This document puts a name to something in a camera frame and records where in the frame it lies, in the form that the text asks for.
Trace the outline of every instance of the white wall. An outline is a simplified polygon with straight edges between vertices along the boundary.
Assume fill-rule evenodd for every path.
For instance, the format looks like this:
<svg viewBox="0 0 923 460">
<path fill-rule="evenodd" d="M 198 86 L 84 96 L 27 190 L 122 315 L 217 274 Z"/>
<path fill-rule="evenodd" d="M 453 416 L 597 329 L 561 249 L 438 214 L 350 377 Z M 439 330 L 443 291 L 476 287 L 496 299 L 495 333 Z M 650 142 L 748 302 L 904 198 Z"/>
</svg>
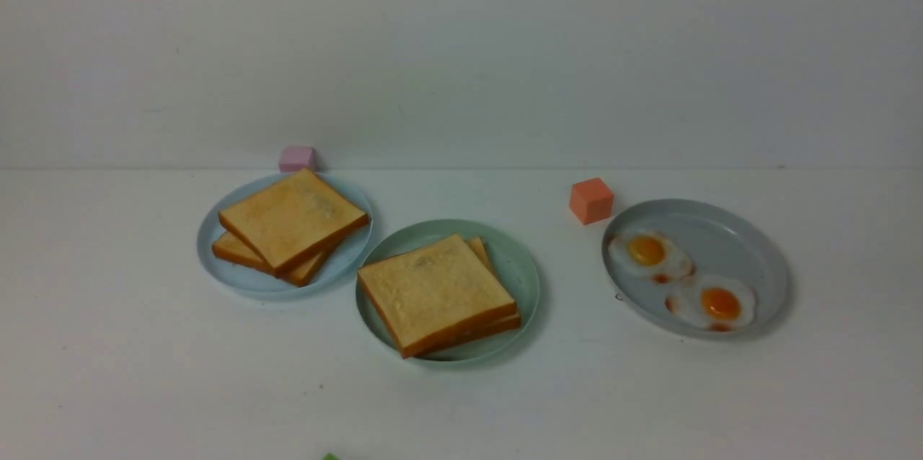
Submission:
<svg viewBox="0 0 923 460">
<path fill-rule="evenodd" d="M 0 0 L 0 167 L 920 167 L 923 0 Z"/>
</svg>

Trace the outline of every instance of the plate rim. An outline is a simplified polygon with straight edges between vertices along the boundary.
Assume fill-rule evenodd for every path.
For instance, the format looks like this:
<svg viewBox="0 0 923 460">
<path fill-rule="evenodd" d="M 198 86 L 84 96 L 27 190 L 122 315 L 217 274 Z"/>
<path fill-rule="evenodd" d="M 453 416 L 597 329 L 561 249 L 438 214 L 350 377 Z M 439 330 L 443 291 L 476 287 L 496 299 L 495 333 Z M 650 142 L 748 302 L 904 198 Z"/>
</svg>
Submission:
<svg viewBox="0 0 923 460">
<path fill-rule="evenodd" d="M 535 262 L 535 257 L 533 256 L 531 251 L 529 251 L 528 247 L 525 247 L 524 244 L 520 243 L 519 240 L 511 237 L 510 234 L 507 234 L 504 231 L 501 231 L 493 226 L 488 226 L 488 224 L 482 223 L 481 221 L 474 221 L 470 219 L 442 218 L 442 219 L 430 219 L 430 220 L 418 221 L 417 223 L 409 224 L 409 226 L 399 228 L 398 230 L 389 234 L 389 236 L 386 236 L 382 240 L 380 240 L 378 244 L 375 244 L 375 247 L 372 247 L 372 249 L 369 250 L 369 253 L 366 253 L 366 256 L 363 258 L 362 263 L 359 265 L 357 270 L 361 269 L 363 266 L 366 266 L 366 264 L 368 263 L 369 257 L 374 255 L 377 249 L 379 249 L 383 244 L 386 244 L 389 239 L 392 239 L 392 237 L 395 237 L 396 234 L 401 234 L 403 232 L 409 232 L 420 226 L 429 226 L 429 224 L 469 224 L 469 226 L 480 226 L 480 227 L 487 228 L 487 230 L 489 231 L 501 234 L 501 236 L 504 236 L 505 239 L 508 239 L 512 243 L 516 244 L 516 246 L 521 247 L 521 249 L 525 251 L 525 255 L 529 258 L 530 270 L 531 270 L 531 273 L 534 274 L 535 303 L 534 303 L 533 309 L 528 315 L 528 318 L 525 318 L 525 321 L 522 322 L 521 327 L 517 329 L 512 339 L 508 340 L 508 342 L 504 342 L 503 345 L 498 346 L 497 348 L 494 348 L 493 350 L 486 352 L 485 354 L 476 355 L 473 358 L 464 358 L 464 359 L 403 358 L 402 361 L 406 361 L 412 364 L 425 365 L 425 366 L 467 366 L 472 363 L 486 361 L 488 358 L 497 358 L 500 354 L 504 353 L 505 351 L 508 351 L 508 349 L 510 349 L 511 346 L 515 344 L 515 342 L 520 342 L 521 338 L 524 337 L 524 335 L 527 335 L 527 332 L 529 331 L 529 329 L 531 329 L 531 326 L 533 325 L 534 320 L 538 316 L 539 307 L 541 306 L 541 303 L 543 302 L 542 277 L 541 277 L 541 273 L 538 270 L 538 264 Z M 393 348 L 393 346 L 383 341 L 369 326 L 368 322 L 366 321 L 366 317 L 363 315 L 363 310 L 360 307 L 360 302 L 362 300 L 365 300 L 366 303 L 369 303 L 369 305 L 372 305 L 371 301 L 367 299 L 365 290 L 363 290 L 362 286 L 359 285 L 359 278 L 357 275 L 356 280 L 355 280 L 355 309 L 359 315 L 359 319 L 363 322 L 363 325 L 366 326 L 368 333 L 370 333 L 370 335 L 372 335 L 373 338 L 375 338 L 375 341 L 378 342 L 383 347 L 383 349 L 385 349 L 385 351 L 392 353 L 392 355 L 395 355 L 395 357 L 397 358 L 401 357 L 401 354 L 399 354 L 399 351 L 396 348 Z"/>
<path fill-rule="evenodd" d="M 759 325 L 749 325 L 740 329 L 733 329 L 729 332 L 712 332 L 706 331 L 705 329 L 696 329 L 692 326 L 689 326 L 686 323 L 680 321 L 674 321 L 673 319 L 662 318 L 656 314 L 650 312 L 650 310 L 644 308 L 638 304 L 631 296 L 628 296 L 625 291 L 619 286 L 616 277 L 612 272 L 614 264 L 609 257 L 609 241 L 610 234 L 613 232 L 613 227 L 616 226 L 620 221 L 625 220 L 627 217 L 632 214 L 632 211 L 637 209 L 650 206 L 650 204 L 660 204 L 660 203 L 678 203 L 678 204 L 687 204 L 690 206 L 696 206 L 699 209 L 705 209 L 710 211 L 715 211 L 716 213 L 721 213 L 721 216 L 728 217 L 731 220 L 734 220 L 737 224 L 741 224 L 748 228 L 749 231 L 757 234 L 760 239 L 762 239 L 762 244 L 759 246 L 759 256 L 763 257 L 765 260 L 768 259 L 769 262 L 777 266 L 778 272 L 780 273 L 780 279 L 774 286 L 774 288 L 779 289 L 779 302 L 775 304 L 772 308 L 771 314 L 765 319 L 764 322 L 759 323 Z M 768 250 L 770 256 L 764 256 L 764 253 Z M 742 216 L 739 216 L 732 211 L 725 210 L 715 204 L 703 203 L 701 200 L 692 200 L 691 198 L 654 198 L 653 200 L 644 200 L 641 203 L 633 204 L 630 207 L 627 207 L 617 216 L 613 217 L 609 221 L 609 224 L 606 225 L 606 230 L 603 232 L 602 239 L 602 257 L 603 257 L 603 266 L 606 269 L 606 274 L 609 276 L 609 279 L 612 280 L 612 285 L 616 289 L 617 295 L 620 296 L 620 300 L 625 302 L 637 315 L 640 315 L 646 321 L 653 323 L 654 325 L 665 329 L 667 332 L 675 333 L 675 335 L 682 335 L 686 337 L 692 337 L 697 339 L 703 339 L 708 341 L 726 341 L 731 339 L 736 339 L 742 336 L 755 335 L 756 332 L 760 332 L 763 329 L 771 328 L 775 322 L 781 317 L 782 312 L 785 311 L 785 307 L 789 302 L 791 296 L 791 272 L 788 270 L 787 260 L 785 256 L 782 255 L 782 251 L 778 246 L 770 239 L 767 234 L 764 233 L 756 224 L 753 224 L 751 221 L 745 219 Z"/>
<path fill-rule="evenodd" d="M 361 231 L 366 233 L 366 237 L 365 239 L 363 239 L 362 247 L 356 253 L 356 256 L 351 257 L 349 260 L 349 263 L 344 265 L 342 269 L 337 270 L 336 273 L 332 274 L 332 276 L 330 276 L 329 278 L 325 280 L 321 280 L 321 282 L 310 282 L 310 283 L 307 283 L 307 285 L 303 287 L 290 286 L 291 288 L 287 288 L 286 290 L 280 289 L 277 291 L 258 291 L 258 290 L 253 290 L 253 289 L 246 289 L 246 288 L 242 288 L 238 286 L 232 286 L 230 283 L 224 282 L 224 280 L 218 278 L 218 276 L 212 273 L 212 270 L 208 268 L 208 266 L 206 265 L 206 257 L 203 256 L 204 251 L 203 251 L 203 247 L 200 244 L 201 242 L 207 242 L 208 246 L 211 247 L 212 240 L 206 234 L 207 233 L 206 226 L 208 225 L 208 221 L 210 221 L 211 218 L 217 219 L 218 211 L 222 209 L 222 206 L 236 203 L 238 200 L 243 200 L 243 198 L 245 198 L 244 194 L 242 193 L 243 190 L 248 190 L 248 188 L 253 187 L 254 184 L 261 182 L 261 181 L 267 181 L 268 182 L 267 187 L 271 186 L 272 184 L 275 184 L 278 180 L 282 180 L 284 177 L 287 177 L 288 175 L 291 175 L 293 173 L 294 172 L 284 172 L 284 173 L 263 175 L 263 177 L 258 177 L 256 178 L 256 180 L 251 180 L 247 183 L 244 183 L 243 185 L 239 187 L 234 188 L 229 193 L 224 195 L 224 197 L 221 197 L 221 199 L 218 200 L 217 203 L 214 203 L 211 206 L 211 208 L 208 209 L 205 216 L 202 218 L 201 223 L 199 223 L 197 233 L 195 233 L 195 253 L 198 254 L 199 265 L 201 266 L 202 269 L 205 270 L 208 276 L 216 280 L 216 282 L 220 283 L 220 285 L 230 289 L 234 293 L 238 293 L 238 295 L 240 296 L 244 296 L 245 298 L 250 298 L 250 299 L 259 299 L 263 301 L 291 301 L 291 300 L 306 298 L 307 296 L 314 295 L 314 293 L 319 293 L 320 291 L 323 291 L 327 287 L 332 286 L 333 283 L 336 283 L 338 280 L 343 279 L 343 276 L 346 276 L 346 274 L 348 274 L 350 270 L 358 269 L 356 264 L 359 263 L 360 259 L 362 259 L 362 256 L 363 254 L 365 254 L 366 249 L 368 247 L 368 243 L 372 240 L 373 234 L 375 234 L 374 224 L 375 224 L 376 217 L 375 217 L 375 214 L 372 213 L 372 203 L 369 202 L 368 197 L 366 196 L 366 192 L 363 191 L 362 188 L 357 186 L 356 183 L 353 183 L 353 181 L 344 180 L 343 178 L 336 177 L 336 175 L 333 175 L 327 172 L 314 172 L 315 174 L 317 174 L 318 177 L 321 178 L 321 180 L 324 180 L 325 183 L 330 185 L 330 187 L 332 187 L 333 190 L 336 190 L 337 193 L 340 193 L 340 192 L 334 184 L 330 184 L 331 181 L 333 181 L 333 183 L 339 183 L 340 186 L 346 186 L 346 187 L 353 188 L 353 190 L 355 190 L 355 193 L 358 194 L 358 196 L 362 198 L 362 201 L 366 204 L 367 210 L 365 211 L 368 214 L 368 224 L 366 224 L 366 226 L 361 229 Z M 289 286 L 289 283 L 284 282 L 284 280 L 280 280 L 277 278 L 274 278 L 274 280 L 280 283 L 280 285 Z"/>
</svg>

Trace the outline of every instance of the light blue plate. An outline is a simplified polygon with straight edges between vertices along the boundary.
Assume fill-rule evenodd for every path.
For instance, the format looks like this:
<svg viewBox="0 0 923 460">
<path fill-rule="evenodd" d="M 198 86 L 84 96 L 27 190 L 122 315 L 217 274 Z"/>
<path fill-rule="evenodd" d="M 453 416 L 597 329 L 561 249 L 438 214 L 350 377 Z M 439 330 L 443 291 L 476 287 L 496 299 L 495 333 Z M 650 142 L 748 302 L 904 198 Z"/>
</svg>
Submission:
<svg viewBox="0 0 923 460">
<path fill-rule="evenodd" d="M 753 322 L 731 332 L 711 332 L 676 318 L 663 303 L 672 285 L 637 278 L 609 255 L 607 247 L 615 234 L 640 228 L 667 234 L 692 258 L 696 274 L 721 274 L 751 286 L 756 293 Z M 695 200 L 649 200 L 619 213 L 603 235 L 603 263 L 630 308 L 670 332 L 689 337 L 726 339 L 765 328 L 788 297 L 785 259 L 769 237 L 734 213 Z"/>
<path fill-rule="evenodd" d="M 369 222 L 368 226 L 353 233 L 352 236 L 349 236 L 349 239 L 344 240 L 337 247 L 337 250 L 330 255 L 327 263 L 320 268 L 309 285 L 304 287 L 292 286 L 290 283 L 258 272 L 258 270 L 224 262 L 224 260 L 215 257 L 211 253 L 211 243 L 224 233 L 224 227 L 221 227 L 218 222 L 218 211 L 244 200 L 244 198 L 253 195 L 257 191 L 264 190 L 264 188 L 281 180 L 286 175 L 274 174 L 269 177 L 263 177 L 261 180 L 255 180 L 238 187 L 237 190 L 231 191 L 211 208 L 207 216 L 205 216 L 205 220 L 202 221 L 202 226 L 198 228 L 198 238 L 195 240 L 195 246 L 198 248 L 198 259 L 202 262 L 202 267 L 216 280 L 224 283 L 225 286 L 231 287 L 235 292 L 250 298 L 281 301 L 302 298 L 302 296 L 317 292 L 336 282 L 344 274 L 353 272 L 359 263 L 360 257 L 362 257 L 363 250 L 372 237 L 372 223 L 375 221 L 375 217 L 372 216 L 372 207 L 362 191 L 349 181 L 339 180 L 339 178 L 329 174 L 317 174 L 333 190 L 340 192 L 350 203 L 368 213 Z"/>
<path fill-rule="evenodd" d="M 541 298 L 538 269 L 531 259 L 529 251 L 516 240 L 493 227 L 468 220 L 431 220 L 407 226 L 396 233 L 390 234 L 382 240 L 375 249 L 366 257 L 363 265 L 406 253 L 418 247 L 428 246 L 438 240 L 445 239 L 452 234 L 461 234 L 462 239 L 471 239 L 480 236 L 484 240 L 487 257 L 497 273 L 497 279 L 507 289 L 521 316 L 521 325 L 518 329 L 501 332 L 477 341 L 466 342 L 464 345 L 448 348 L 441 352 L 424 355 L 422 358 L 407 358 L 409 362 L 423 364 L 469 364 L 481 361 L 484 358 L 497 355 L 520 338 L 534 321 L 535 312 Z M 355 302 L 359 308 L 359 315 L 366 323 L 369 331 L 397 354 L 394 341 L 385 323 L 379 317 L 366 292 L 359 285 L 355 285 Z"/>
</svg>

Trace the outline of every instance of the bread slice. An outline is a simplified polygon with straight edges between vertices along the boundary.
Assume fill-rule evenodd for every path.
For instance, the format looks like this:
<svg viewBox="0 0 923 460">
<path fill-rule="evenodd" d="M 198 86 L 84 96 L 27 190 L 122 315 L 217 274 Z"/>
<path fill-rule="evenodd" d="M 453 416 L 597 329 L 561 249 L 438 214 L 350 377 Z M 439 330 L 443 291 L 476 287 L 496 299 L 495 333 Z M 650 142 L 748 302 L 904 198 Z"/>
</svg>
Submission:
<svg viewBox="0 0 923 460">
<path fill-rule="evenodd" d="M 521 325 L 522 318 L 517 312 L 512 316 L 506 316 L 505 318 L 497 319 L 497 321 L 489 322 L 481 328 L 462 333 L 462 335 L 456 335 L 453 338 L 449 338 L 448 341 L 433 345 L 431 348 L 419 352 L 416 355 L 419 357 L 419 355 L 435 354 L 447 348 L 455 348 L 455 346 L 464 345 L 466 342 L 477 341 L 478 339 L 484 339 L 501 332 L 511 331 L 511 329 L 518 329 Z"/>
<path fill-rule="evenodd" d="M 516 313 L 516 302 L 458 234 L 359 270 L 403 358 Z"/>
<path fill-rule="evenodd" d="M 481 260 L 481 263 L 490 270 L 494 276 L 497 276 L 497 272 L 494 270 L 494 265 L 490 262 L 489 257 L 487 256 L 487 247 L 484 245 L 484 240 L 480 236 L 475 236 L 473 239 L 465 240 L 465 243 L 468 244 L 468 247 L 471 247 L 471 250 L 474 251 L 477 255 L 478 260 Z M 495 319 L 493 322 L 489 322 L 481 328 L 472 329 L 462 333 L 461 335 L 452 336 L 445 342 L 441 344 L 434 345 L 428 350 L 419 352 L 418 355 L 428 355 L 435 352 L 445 350 L 446 348 L 452 348 L 453 346 L 464 345 L 466 342 L 476 341 L 478 339 L 484 339 L 485 337 L 490 337 L 491 335 L 496 335 L 497 333 L 507 332 L 509 329 L 518 329 L 522 325 L 522 318 L 520 313 L 517 312 L 512 316 L 506 316 L 504 318 Z"/>
<path fill-rule="evenodd" d="M 218 212 L 218 219 L 279 276 L 368 224 L 368 214 L 303 168 Z"/>
<path fill-rule="evenodd" d="M 324 266 L 324 263 L 327 262 L 327 259 L 336 249 L 337 246 L 331 246 L 329 249 L 320 251 L 320 253 L 307 259 L 307 262 L 284 273 L 281 279 L 296 287 L 309 285 L 311 279 L 314 278 L 314 274 L 317 274 L 317 271 Z M 261 273 L 273 274 L 270 266 L 232 233 L 224 232 L 217 240 L 212 242 L 211 252 L 214 253 L 215 257 L 220 257 L 220 259 L 227 260 L 227 262 L 247 266 L 250 269 L 259 270 Z"/>
</svg>

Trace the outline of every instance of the egg white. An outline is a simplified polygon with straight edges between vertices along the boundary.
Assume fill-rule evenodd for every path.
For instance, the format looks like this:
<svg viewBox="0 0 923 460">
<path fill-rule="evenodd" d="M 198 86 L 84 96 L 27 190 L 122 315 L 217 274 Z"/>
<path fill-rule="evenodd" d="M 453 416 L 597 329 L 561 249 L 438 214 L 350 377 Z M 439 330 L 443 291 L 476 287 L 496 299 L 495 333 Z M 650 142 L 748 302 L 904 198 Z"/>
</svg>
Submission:
<svg viewBox="0 0 923 460">
<path fill-rule="evenodd" d="M 652 266 L 642 265 L 635 262 L 632 254 L 629 253 L 629 243 L 636 236 L 649 236 L 656 239 L 663 246 L 663 260 Z M 648 278 L 656 283 L 676 282 L 689 274 L 692 274 L 692 259 L 685 251 L 679 249 L 673 243 L 669 236 L 659 231 L 650 231 L 647 229 L 635 229 L 630 232 L 619 234 L 609 243 L 609 256 L 620 269 L 626 273 L 632 274 L 637 278 Z"/>
<path fill-rule="evenodd" d="M 732 293 L 741 303 L 741 315 L 733 321 L 715 319 L 702 306 L 704 289 L 719 287 Z M 738 329 L 753 322 L 756 315 L 756 293 L 751 286 L 741 280 L 735 280 L 718 274 L 692 276 L 677 283 L 666 297 L 666 308 L 683 322 L 699 329 L 712 329 L 715 325 L 726 329 Z"/>
</svg>

